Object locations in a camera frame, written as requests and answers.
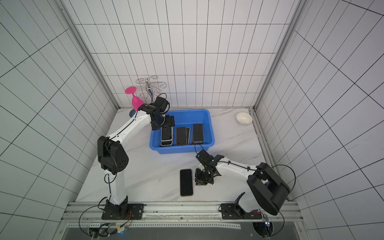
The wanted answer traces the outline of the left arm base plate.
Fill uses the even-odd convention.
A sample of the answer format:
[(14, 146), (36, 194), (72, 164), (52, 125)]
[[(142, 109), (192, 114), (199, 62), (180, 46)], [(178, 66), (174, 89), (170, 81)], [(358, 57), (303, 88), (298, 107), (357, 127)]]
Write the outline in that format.
[(141, 220), (144, 212), (144, 204), (114, 205), (106, 203), (103, 210), (102, 220)]

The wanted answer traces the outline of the black phone stack top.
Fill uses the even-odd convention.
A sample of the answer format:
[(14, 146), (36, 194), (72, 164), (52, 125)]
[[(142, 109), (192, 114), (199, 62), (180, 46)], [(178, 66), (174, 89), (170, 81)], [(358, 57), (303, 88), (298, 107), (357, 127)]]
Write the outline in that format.
[(176, 145), (177, 146), (187, 145), (186, 127), (177, 127), (176, 128)]

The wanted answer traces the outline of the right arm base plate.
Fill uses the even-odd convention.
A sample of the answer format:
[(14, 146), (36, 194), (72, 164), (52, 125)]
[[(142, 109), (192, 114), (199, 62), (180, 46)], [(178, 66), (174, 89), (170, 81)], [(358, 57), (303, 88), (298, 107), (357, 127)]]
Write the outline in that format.
[(260, 213), (247, 213), (238, 204), (221, 204), (219, 212), (222, 214), (223, 220), (261, 220)]

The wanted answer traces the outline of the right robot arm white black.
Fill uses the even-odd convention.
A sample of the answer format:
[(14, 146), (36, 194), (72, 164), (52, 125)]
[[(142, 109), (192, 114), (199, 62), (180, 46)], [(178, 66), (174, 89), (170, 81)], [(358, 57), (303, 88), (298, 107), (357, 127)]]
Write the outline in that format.
[(198, 153), (196, 159), (200, 162), (195, 173), (197, 186), (212, 185), (214, 178), (221, 176), (248, 185), (250, 190), (241, 193), (236, 199), (237, 205), (246, 213), (262, 210), (276, 216), (291, 192), (289, 186), (266, 163), (247, 166), (222, 155), (214, 157), (206, 152)]

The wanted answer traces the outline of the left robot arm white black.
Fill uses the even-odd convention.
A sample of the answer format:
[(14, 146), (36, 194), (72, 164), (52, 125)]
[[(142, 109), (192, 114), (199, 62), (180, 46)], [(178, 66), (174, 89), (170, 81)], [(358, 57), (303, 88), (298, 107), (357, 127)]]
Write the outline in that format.
[(98, 162), (108, 178), (105, 182), (109, 185), (110, 197), (106, 200), (103, 220), (122, 220), (130, 212), (128, 196), (125, 188), (124, 170), (129, 163), (125, 147), (147, 125), (152, 130), (162, 127), (174, 127), (175, 120), (167, 114), (170, 103), (161, 100), (160, 103), (143, 104), (121, 128), (105, 137), (98, 139)]

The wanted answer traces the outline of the black phone removed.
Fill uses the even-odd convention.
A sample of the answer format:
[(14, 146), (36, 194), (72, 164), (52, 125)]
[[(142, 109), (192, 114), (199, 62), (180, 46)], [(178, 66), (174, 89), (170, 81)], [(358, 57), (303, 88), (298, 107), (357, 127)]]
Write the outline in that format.
[(191, 169), (180, 170), (180, 195), (182, 197), (194, 194), (192, 173)]
[(163, 127), (161, 131), (161, 147), (169, 147), (173, 144), (173, 127)]

